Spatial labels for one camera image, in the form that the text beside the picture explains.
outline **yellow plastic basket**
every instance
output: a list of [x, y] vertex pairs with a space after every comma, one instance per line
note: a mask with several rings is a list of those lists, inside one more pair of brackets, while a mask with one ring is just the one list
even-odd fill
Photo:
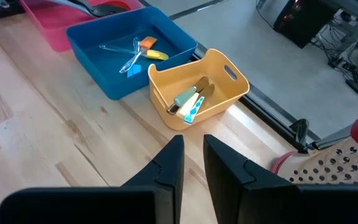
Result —
[[215, 84], [212, 96], [207, 97], [193, 124], [214, 116], [234, 104], [249, 91], [249, 83], [234, 64], [220, 51], [209, 49], [196, 62], [157, 71], [154, 64], [149, 67], [150, 99], [164, 123], [174, 129], [189, 127], [183, 119], [167, 113], [174, 97], [192, 87], [200, 78], [208, 77]]

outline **wooden table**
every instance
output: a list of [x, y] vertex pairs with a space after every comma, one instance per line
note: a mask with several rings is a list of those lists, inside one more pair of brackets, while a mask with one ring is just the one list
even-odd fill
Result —
[[176, 134], [184, 135], [186, 151], [182, 223], [216, 223], [204, 134], [264, 167], [294, 150], [240, 103], [173, 131], [148, 87], [109, 100], [73, 52], [51, 50], [24, 14], [0, 19], [0, 202], [26, 187], [121, 185]]

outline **gray floor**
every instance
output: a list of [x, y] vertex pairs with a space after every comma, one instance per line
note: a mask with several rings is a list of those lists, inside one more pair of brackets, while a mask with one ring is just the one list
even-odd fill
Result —
[[[186, 6], [186, 1], [148, 0], [154, 1], [168, 15]], [[262, 14], [270, 21], [277, 16]], [[358, 95], [326, 65], [324, 52], [312, 45], [299, 49], [274, 32], [258, 15], [255, 1], [228, 0], [175, 22], [207, 48], [226, 54], [251, 83], [292, 116], [308, 119], [318, 136], [358, 118]]]

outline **blue bin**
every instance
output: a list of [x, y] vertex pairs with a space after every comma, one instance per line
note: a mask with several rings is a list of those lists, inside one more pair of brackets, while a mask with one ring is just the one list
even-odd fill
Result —
[[[78, 61], [112, 100], [119, 100], [148, 85], [147, 69], [150, 64], [156, 64], [158, 70], [182, 65], [189, 61], [197, 48], [194, 39], [155, 7], [145, 7], [73, 26], [67, 29], [67, 36]], [[100, 44], [109, 44], [133, 49], [134, 37], [142, 40], [147, 36], [157, 38], [152, 49], [166, 53], [169, 59], [160, 61], [141, 56], [136, 62], [141, 66], [141, 71], [129, 77], [127, 73], [119, 73], [119, 70], [133, 54], [99, 48]]]

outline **pink plastic bin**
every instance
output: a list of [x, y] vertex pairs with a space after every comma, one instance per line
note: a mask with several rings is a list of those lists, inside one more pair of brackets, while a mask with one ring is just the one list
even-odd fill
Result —
[[[71, 49], [66, 36], [67, 28], [95, 19], [76, 9], [46, 0], [20, 0], [20, 2], [50, 47], [57, 52]], [[89, 3], [91, 5], [108, 3], [128, 10], [142, 7], [141, 3], [137, 0], [90, 0]]]

